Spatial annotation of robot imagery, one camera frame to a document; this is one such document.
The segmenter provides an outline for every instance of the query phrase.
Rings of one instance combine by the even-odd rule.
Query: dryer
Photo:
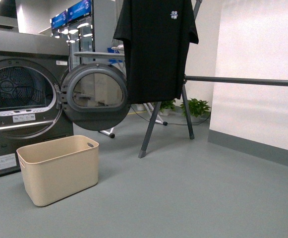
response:
[[[16,149],[104,130],[130,105],[122,72],[93,63],[68,70],[66,40],[0,31],[0,176],[20,171]]]

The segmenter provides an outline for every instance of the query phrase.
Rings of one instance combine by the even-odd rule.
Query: plastic basket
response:
[[[83,135],[17,149],[26,192],[47,206],[98,182],[99,144]]]

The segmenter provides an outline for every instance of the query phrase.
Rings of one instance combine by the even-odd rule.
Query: open door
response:
[[[130,109],[123,73],[96,62],[79,65],[65,77],[58,103],[72,122],[95,131],[116,126]]]

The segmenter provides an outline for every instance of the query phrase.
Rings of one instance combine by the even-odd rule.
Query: potted plant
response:
[[[200,118],[203,115],[209,115],[210,114],[210,106],[208,105],[209,102],[203,101],[203,100],[198,100],[195,98],[192,98],[188,100],[188,105],[189,105],[189,110],[190,110],[190,115]],[[184,109],[184,104],[181,103],[180,107],[182,109],[182,114],[186,116],[186,112]]]
[[[175,100],[162,101],[159,108],[160,115],[168,116],[170,111],[174,111],[175,110],[174,103]]]

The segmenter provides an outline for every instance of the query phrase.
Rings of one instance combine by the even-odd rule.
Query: sticker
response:
[[[13,123],[36,120],[35,114],[25,114],[13,116]]]
[[[16,155],[8,154],[0,156],[0,170],[17,166]]]
[[[56,60],[56,65],[68,65],[68,61]]]

